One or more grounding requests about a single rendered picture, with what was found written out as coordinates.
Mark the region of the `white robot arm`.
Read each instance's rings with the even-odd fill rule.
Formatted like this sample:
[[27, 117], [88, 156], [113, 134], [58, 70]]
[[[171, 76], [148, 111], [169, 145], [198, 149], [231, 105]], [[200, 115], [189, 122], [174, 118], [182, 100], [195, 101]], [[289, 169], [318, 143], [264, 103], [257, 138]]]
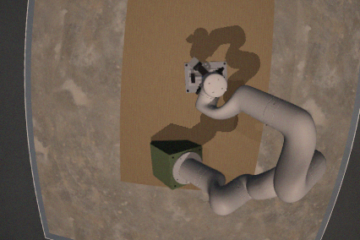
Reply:
[[174, 163], [174, 179], [181, 184], [191, 182], [205, 191], [210, 208], [217, 215], [231, 214], [252, 197], [278, 196], [284, 202], [293, 203], [305, 196], [326, 170], [324, 155], [315, 149], [317, 131], [311, 115], [300, 106], [249, 85], [239, 86], [224, 105], [217, 107], [227, 89], [226, 79], [208, 72], [196, 57], [188, 65], [204, 76], [195, 103], [200, 112], [214, 119], [227, 119], [244, 112], [281, 132], [284, 143], [276, 167], [257, 175], [243, 174], [227, 184], [225, 176], [203, 164], [197, 153], [185, 152]]

